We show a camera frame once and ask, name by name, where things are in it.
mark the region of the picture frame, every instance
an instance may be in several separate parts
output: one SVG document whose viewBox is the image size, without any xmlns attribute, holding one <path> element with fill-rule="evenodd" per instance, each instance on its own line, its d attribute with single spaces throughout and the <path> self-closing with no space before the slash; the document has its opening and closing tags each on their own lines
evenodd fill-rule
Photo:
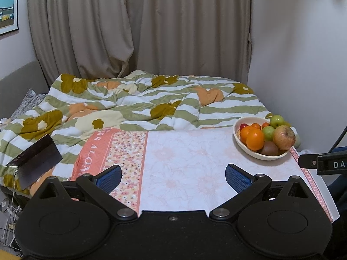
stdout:
<svg viewBox="0 0 347 260">
<path fill-rule="evenodd" d="M 0 0 L 0 36 L 18 30 L 18 0 Z"/>
</svg>

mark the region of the gray patterned pillow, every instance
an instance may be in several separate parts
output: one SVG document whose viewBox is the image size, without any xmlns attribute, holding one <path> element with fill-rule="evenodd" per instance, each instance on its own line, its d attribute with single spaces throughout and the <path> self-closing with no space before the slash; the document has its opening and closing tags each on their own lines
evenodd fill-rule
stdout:
<svg viewBox="0 0 347 260">
<path fill-rule="evenodd" d="M 20 106 L 14 111 L 14 113 L 11 115 L 11 119 L 15 120 L 19 116 L 23 115 L 27 111 L 33 109 L 35 106 L 37 106 L 46 96 L 47 94 L 38 94 L 33 91 L 33 89 L 29 89 L 29 91 L 26 93 L 22 103 Z"/>
</svg>

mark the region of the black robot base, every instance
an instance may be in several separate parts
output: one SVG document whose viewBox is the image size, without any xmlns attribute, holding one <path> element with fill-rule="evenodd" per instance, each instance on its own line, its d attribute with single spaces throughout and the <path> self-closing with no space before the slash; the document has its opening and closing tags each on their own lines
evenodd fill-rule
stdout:
<svg viewBox="0 0 347 260">
<path fill-rule="evenodd" d="M 229 164 L 226 180 L 238 194 L 209 217 L 203 210 L 138 217 L 109 195 L 120 179 L 117 165 L 75 182 L 47 178 L 16 225 L 24 258 L 324 259 L 332 225 L 299 176 L 272 181 Z"/>
</svg>

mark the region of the white bowl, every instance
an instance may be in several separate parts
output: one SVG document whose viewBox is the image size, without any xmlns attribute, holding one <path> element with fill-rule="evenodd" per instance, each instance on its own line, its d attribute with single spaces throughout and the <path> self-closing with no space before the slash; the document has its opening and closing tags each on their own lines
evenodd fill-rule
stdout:
<svg viewBox="0 0 347 260">
<path fill-rule="evenodd" d="M 255 151 L 250 150 L 247 146 L 245 146 L 239 139 L 239 137 L 237 137 L 237 131 L 240 129 L 240 125 L 243 123 L 246 123 L 247 125 L 251 125 L 253 123 L 258 123 L 260 126 L 263 125 L 265 122 L 270 122 L 269 119 L 265 119 L 265 118 L 261 118 L 261 117 L 241 117 L 238 121 L 236 121 L 236 123 L 234 124 L 234 129 L 233 129 L 233 133 L 234 133 L 234 137 L 235 140 L 237 142 L 237 144 L 240 146 L 240 148 L 247 154 L 249 154 L 250 156 L 253 156 L 254 158 L 257 159 L 261 159 L 261 160 L 266 160 L 266 161 L 270 161 L 270 160 L 276 160 L 279 159 L 283 156 L 285 156 L 289 151 L 286 151 L 285 153 L 281 154 L 281 155 L 277 155 L 277 156 L 267 156 L 267 155 L 263 155 L 260 153 L 257 153 Z"/>
</svg>

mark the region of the beige curtain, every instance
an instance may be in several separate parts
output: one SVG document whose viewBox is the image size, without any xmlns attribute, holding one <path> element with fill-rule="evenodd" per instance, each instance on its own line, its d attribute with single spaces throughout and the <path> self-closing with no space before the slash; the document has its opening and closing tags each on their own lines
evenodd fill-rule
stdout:
<svg viewBox="0 0 347 260">
<path fill-rule="evenodd" d="M 250 0 L 127 0 L 131 68 L 247 83 Z"/>
<path fill-rule="evenodd" d="M 35 51 L 47 80 L 127 73 L 133 52 L 126 0 L 28 0 Z"/>
</svg>

